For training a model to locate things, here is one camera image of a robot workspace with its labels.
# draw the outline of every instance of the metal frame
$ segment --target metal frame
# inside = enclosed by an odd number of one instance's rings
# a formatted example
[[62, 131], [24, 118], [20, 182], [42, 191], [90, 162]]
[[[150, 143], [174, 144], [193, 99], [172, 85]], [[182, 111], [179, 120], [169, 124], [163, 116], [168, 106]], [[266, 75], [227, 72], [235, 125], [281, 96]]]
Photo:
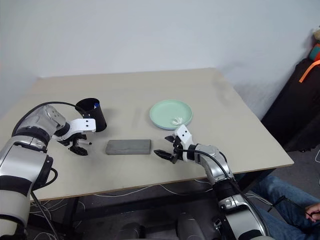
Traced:
[[[261, 181], [269, 175], [274, 169], [253, 171], [246, 173], [238, 182], [240, 189], [243, 192], [249, 191], [257, 182]], [[73, 222], [103, 218], [107, 216], [123, 214], [146, 209], [155, 209], [167, 205], [190, 203], [204, 199], [213, 199], [214, 193], [212, 191], [202, 193], [191, 193], [190, 195], [169, 195], [163, 197], [156, 197], [121, 204], [100, 206], [86, 209], [85, 212], [76, 213], [79, 197], [69, 198], [66, 210], [63, 217], [63, 223], [53, 221], [56, 230], [63, 234], [69, 240], [81, 240], [82, 233], [76, 233], [73, 228]], [[30, 214], [28, 220], [28, 227], [50, 231], [49, 225], [40, 216]]]

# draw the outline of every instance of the white tissue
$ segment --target white tissue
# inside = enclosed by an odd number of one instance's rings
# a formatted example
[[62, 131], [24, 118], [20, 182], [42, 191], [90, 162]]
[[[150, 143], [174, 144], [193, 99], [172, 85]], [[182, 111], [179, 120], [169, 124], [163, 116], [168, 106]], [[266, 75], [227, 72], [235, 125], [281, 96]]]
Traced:
[[181, 125], [183, 122], [183, 118], [182, 117], [176, 117], [174, 120], [172, 120], [172, 125]]

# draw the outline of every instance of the black cable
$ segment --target black cable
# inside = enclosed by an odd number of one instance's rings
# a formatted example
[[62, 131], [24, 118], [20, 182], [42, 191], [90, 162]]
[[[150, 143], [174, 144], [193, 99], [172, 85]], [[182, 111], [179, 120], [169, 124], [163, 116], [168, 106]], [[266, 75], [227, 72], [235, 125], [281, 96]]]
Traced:
[[193, 150], [193, 149], [180, 149], [180, 148], [177, 148], [177, 147], [174, 147], [174, 149], [176, 151], [180, 151], [180, 152], [185, 152], [185, 153], [197, 153], [197, 154], [201, 154], [201, 155], [205, 155], [207, 156], [208, 158], [211, 158], [218, 166], [219, 168], [221, 169], [221, 171], [223, 172], [224, 176], [227, 178], [227, 179], [230, 179], [229, 176], [228, 176], [228, 173], [226, 172], [226, 170], [221, 166], [220, 162], [217, 161], [217, 159], [215, 159], [213, 156], [211, 156], [210, 154], [206, 153], [205, 151], [199, 151], [199, 150]]
[[[180, 149], [180, 148], [177, 148], [177, 147], [174, 147], [174, 149], [176, 151], [180, 151], [180, 152], [186, 152], [186, 153], [198, 153], [198, 154], [202, 154], [202, 155], [205, 155], [209, 158], [211, 158], [218, 166], [219, 168], [221, 169], [221, 171], [223, 172], [224, 176], [229, 180], [229, 182], [231, 183], [231, 185], [233, 186], [233, 188], [238, 192], [238, 194], [240, 194], [248, 203], [251, 203], [250, 200], [247, 198], [247, 196], [245, 194], [242, 193], [242, 191], [238, 188], [238, 186], [230, 179], [230, 177], [228, 176], [227, 172], [225, 171], [225, 169], [221, 166], [221, 164], [213, 157], [211, 156], [210, 154], [204, 152], [204, 151], [199, 151], [199, 150], [192, 150], [192, 149], [188, 149], [188, 150], [185, 150], [185, 149]], [[227, 158], [226, 156], [220, 152], [220, 154], [223, 156], [223, 158], [225, 159], [225, 161], [227, 162]], [[256, 206], [254, 206], [253, 204], [250, 204], [250, 206], [253, 208], [253, 210], [255, 211], [255, 213], [258, 215], [258, 217], [260, 218], [263, 226], [264, 226], [264, 229], [265, 229], [265, 233], [267, 236], [270, 236], [270, 232], [269, 232], [269, 229], [268, 229], [268, 226], [267, 226], [267, 223], [266, 221], [263, 219], [263, 217], [261, 216], [260, 212], [258, 211], [258, 209], [256, 208]]]
[[52, 232], [53, 232], [56, 240], [60, 240], [59, 235], [58, 235], [58, 232], [57, 232], [57, 230], [55, 229], [55, 226], [52, 224], [52, 222], [50, 221], [50, 219], [49, 219], [48, 216], [46, 215], [46, 213], [45, 213], [44, 209], [42, 208], [41, 203], [40, 203], [39, 200], [37, 199], [35, 193], [34, 193], [33, 191], [31, 191], [30, 194], [31, 194], [33, 200], [35, 201], [35, 203], [38, 205], [38, 207], [39, 207], [39, 209], [40, 209], [40, 212], [43, 214], [45, 220], [48, 222], [48, 224], [49, 224], [49, 226], [50, 226], [50, 228], [51, 228], [51, 230], [52, 230]]
[[225, 162], [227, 163], [228, 161], [227, 161], [227, 158], [226, 158], [226, 156], [224, 155], [224, 153], [221, 152], [221, 151], [219, 151], [219, 153], [221, 154], [221, 156], [224, 158]]
[[20, 126], [20, 124], [36, 109], [44, 106], [44, 105], [48, 105], [48, 104], [64, 104], [64, 105], [69, 105], [72, 107], [75, 107], [76, 109], [80, 110], [82, 112], [82, 116], [83, 114], [86, 112], [85, 110], [83, 110], [81, 107], [76, 106], [74, 104], [68, 103], [68, 102], [64, 102], [64, 101], [47, 101], [47, 102], [43, 102], [37, 106], [35, 106], [34, 108], [32, 108], [30, 111], [28, 111], [25, 115], [23, 115], [23, 117], [16, 123], [16, 125], [14, 126], [14, 129], [12, 131], [11, 137], [13, 137], [16, 134], [16, 131], [18, 129], [18, 127]]
[[267, 210], [267, 212], [269, 213], [271, 211], [271, 209], [273, 209], [275, 206], [277, 206], [279, 203], [281, 203], [283, 200], [286, 200], [288, 203], [292, 204], [293, 206], [295, 206], [296, 208], [300, 209], [304, 214], [309, 215], [312, 218], [312, 214], [309, 214], [305, 211], [305, 208], [300, 206], [299, 204], [295, 203], [294, 201], [290, 200], [289, 198], [287, 198], [286, 196], [281, 196], [278, 198], [277, 201], [275, 201], [274, 204], [272, 204], [269, 209]]
[[55, 170], [53, 167], [51, 168], [51, 171], [54, 172], [54, 177], [48, 181], [46, 184], [44, 184], [43, 186], [41, 186], [41, 188], [44, 188], [50, 184], [52, 184], [57, 178], [58, 178], [58, 171]]

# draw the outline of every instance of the white cable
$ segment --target white cable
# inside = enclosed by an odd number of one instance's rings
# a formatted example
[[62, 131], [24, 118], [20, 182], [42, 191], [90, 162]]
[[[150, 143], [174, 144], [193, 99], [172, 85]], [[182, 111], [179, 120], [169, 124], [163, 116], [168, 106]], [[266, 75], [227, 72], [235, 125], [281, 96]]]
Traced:
[[[52, 216], [51, 216], [50, 210], [49, 210], [47, 207], [43, 206], [43, 205], [41, 205], [41, 206], [42, 206], [43, 210], [48, 213], [49, 218], [50, 218], [50, 220], [51, 220], [51, 219], [52, 219]], [[44, 216], [38, 215], [38, 213], [41, 213], [41, 211], [31, 211], [30, 213], [31, 213], [31, 214], [35, 214], [35, 215], [37, 215], [37, 216], [40, 216], [40, 217], [43, 217], [43, 218], [44, 218]]]
[[199, 181], [198, 179], [194, 179], [196, 182], [198, 182], [198, 183], [202, 183], [202, 184], [210, 184], [210, 185], [212, 185], [210, 182], [208, 182], [208, 181]]
[[317, 157], [318, 157], [319, 153], [320, 153], [320, 149], [319, 149], [319, 151], [317, 152], [317, 154], [315, 155], [314, 160], [315, 160], [317, 163], [319, 163], [319, 164], [320, 164], [320, 161], [318, 161], [318, 160], [317, 160]]
[[161, 186], [163, 189], [167, 190], [169, 193], [172, 193], [172, 194], [174, 194], [174, 195], [179, 195], [179, 196], [187, 196], [187, 195], [189, 195], [189, 194], [180, 194], [180, 193], [176, 193], [176, 192], [174, 192], [174, 191], [170, 191], [168, 188], [166, 188], [166, 187], [163, 186], [163, 185], [159, 185], [159, 186]]
[[[175, 194], [175, 195], [179, 195], [179, 196], [188, 196], [190, 194], [181, 194], [181, 193], [176, 193], [174, 191], [171, 191], [169, 189], [167, 189], [165, 186], [159, 184], [159, 185], [150, 185], [150, 186], [146, 186], [144, 188], [141, 188], [139, 190], [136, 190], [136, 191], [132, 191], [132, 192], [129, 192], [129, 193], [126, 193], [126, 194], [121, 194], [121, 195], [99, 195], [99, 194], [94, 194], [94, 196], [98, 196], [98, 197], [105, 197], [105, 198], [117, 198], [117, 197], [123, 197], [123, 196], [127, 196], [127, 195], [130, 195], [130, 194], [134, 194], [134, 193], [137, 193], [137, 192], [140, 192], [140, 191], [143, 191], [145, 189], [148, 189], [148, 188], [151, 188], [151, 187], [155, 187], [155, 186], [160, 186], [162, 187], [163, 189], [165, 189], [166, 191], [168, 191], [169, 193], [172, 193], [172, 194]], [[212, 188], [206, 190], [206, 191], [203, 191], [201, 193], [206, 193], [206, 192], [209, 192], [211, 191]]]
[[134, 194], [134, 193], [140, 192], [140, 191], [142, 191], [142, 190], [145, 190], [145, 189], [148, 189], [148, 188], [151, 188], [151, 187], [154, 187], [154, 186], [157, 186], [157, 185], [146, 186], [146, 187], [141, 188], [141, 189], [139, 189], [139, 190], [132, 191], [132, 192], [129, 192], [129, 193], [126, 193], [126, 194], [121, 194], [121, 195], [99, 195], [99, 194], [94, 194], [94, 195], [95, 195], [95, 196], [98, 196], [98, 197], [105, 197], [105, 198], [124, 197], [124, 196], [130, 195], [130, 194]]
[[56, 209], [51, 209], [51, 210], [49, 210], [49, 211], [50, 211], [50, 212], [54, 212], [54, 211], [56, 211], [56, 210], [58, 210], [58, 209], [60, 209], [60, 208], [63, 208], [63, 207], [65, 207], [65, 206], [67, 206], [67, 205], [68, 205], [68, 204], [66, 203], [66, 204], [63, 204], [63, 205], [57, 207]]
[[59, 205], [60, 203], [62, 203], [64, 200], [65, 200], [65, 199], [61, 199], [61, 200], [60, 200], [59, 202], [57, 202], [56, 204], [48, 207], [48, 209], [49, 209], [49, 210], [52, 209], [53, 207], [55, 207], [55, 206]]
[[[83, 211], [86, 211], [86, 205], [82, 202], [82, 201], [78, 201], [79, 204], [81, 204], [83, 206]], [[75, 227], [74, 229], [76, 229], [77, 227], [79, 227], [79, 225], [82, 223], [82, 221], [80, 221]]]
[[47, 236], [48, 236], [48, 238], [49, 239], [51, 239], [51, 238], [53, 238], [54, 240], [56, 240], [56, 237], [53, 235], [53, 234], [51, 234], [51, 233], [48, 233], [48, 232], [40, 232], [40, 233], [38, 233], [35, 237], [34, 237], [34, 239], [33, 240], [36, 240], [41, 234], [46, 234]]
[[270, 205], [270, 206], [273, 205], [271, 202], [269, 202], [267, 199], [264, 199], [264, 198], [261, 197], [261, 196], [258, 196], [258, 195], [252, 194], [252, 193], [246, 193], [245, 195], [246, 195], [248, 198], [258, 199], [259, 201], [263, 202], [264, 204], [267, 204], [267, 205]]
[[44, 204], [42, 204], [42, 206], [45, 206], [46, 204], [48, 204], [48, 203], [50, 203], [50, 202], [51, 202], [51, 200], [46, 201]]

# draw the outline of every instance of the white wall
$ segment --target white wall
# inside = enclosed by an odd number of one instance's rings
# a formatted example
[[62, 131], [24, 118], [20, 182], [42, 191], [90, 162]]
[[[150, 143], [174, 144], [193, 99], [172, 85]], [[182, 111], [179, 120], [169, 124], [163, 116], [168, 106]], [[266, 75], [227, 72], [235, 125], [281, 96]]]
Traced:
[[217, 67], [261, 118], [319, 24], [319, 0], [1, 0], [0, 115], [38, 76]]

